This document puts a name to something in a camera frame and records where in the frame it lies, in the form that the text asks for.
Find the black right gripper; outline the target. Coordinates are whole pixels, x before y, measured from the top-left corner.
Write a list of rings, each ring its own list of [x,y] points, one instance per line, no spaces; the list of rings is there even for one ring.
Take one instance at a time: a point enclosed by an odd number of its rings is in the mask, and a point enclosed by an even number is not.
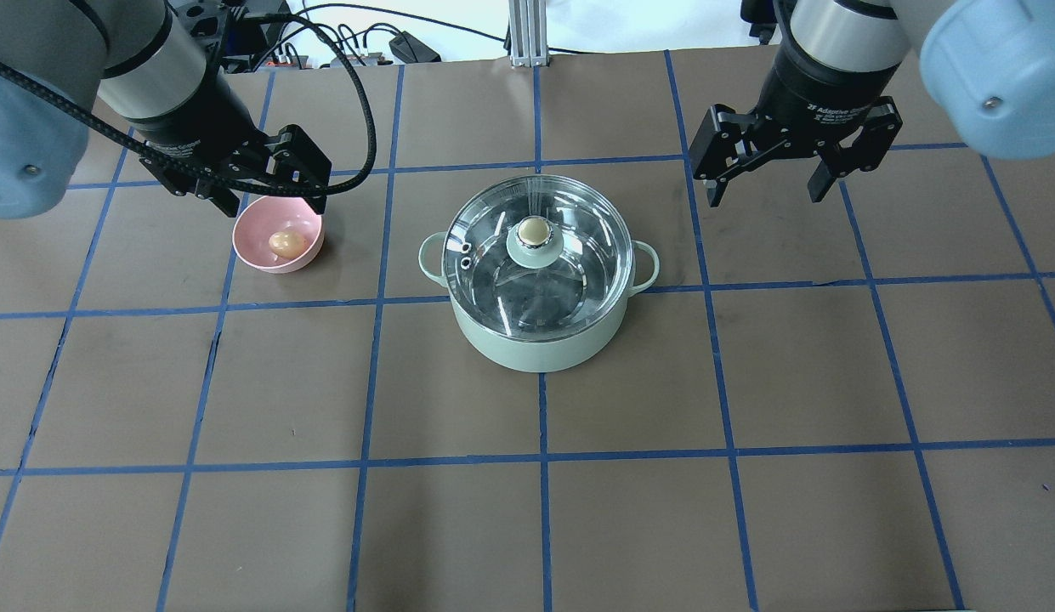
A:
[[[709,207],[721,205],[730,181],[768,162],[770,150],[780,158],[818,155],[808,181],[813,202],[851,172],[876,170],[903,127],[896,101],[883,94],[897,69],[842,71],[784,40],[752,113],[711,106],[690,144],[691,170]]]

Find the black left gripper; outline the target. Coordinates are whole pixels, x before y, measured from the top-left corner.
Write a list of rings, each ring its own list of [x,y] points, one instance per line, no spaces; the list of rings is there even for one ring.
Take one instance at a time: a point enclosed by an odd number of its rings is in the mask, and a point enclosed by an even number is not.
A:
[[[164,115],[135,117],[132,123],[146,146],[231,179],[266,174],[269,153],[280,181],[325,189],[332,177],[332,162],[304,129],[286,125],[268,139],[224,78],[205,78],[183,106]],[[206,199],[225,217],[238,217],[241,200],[231,190],[208,191]]]

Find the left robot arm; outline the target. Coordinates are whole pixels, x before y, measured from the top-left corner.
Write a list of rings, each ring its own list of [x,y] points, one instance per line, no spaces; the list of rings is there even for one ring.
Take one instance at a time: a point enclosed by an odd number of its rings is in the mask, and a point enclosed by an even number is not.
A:
[[[0,1],[0,219],[60,204],[91,133],[229,217],[239,191],[322,212],[332,164],[298,125],[256,127],[225,81],[225,47],[167,1]]]

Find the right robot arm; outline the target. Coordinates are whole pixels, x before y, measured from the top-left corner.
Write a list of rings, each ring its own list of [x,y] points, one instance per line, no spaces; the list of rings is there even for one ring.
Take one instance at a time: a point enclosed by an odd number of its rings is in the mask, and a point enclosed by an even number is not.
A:
[[[903,127],[885,90],[910,52],[967,147],[1055,154],[1055,1],[746,1],[742,19],[782,39],[757,103],[710,107],[689,147],[711,207],[775,160],[819,160],[814,202],[880,167]]]

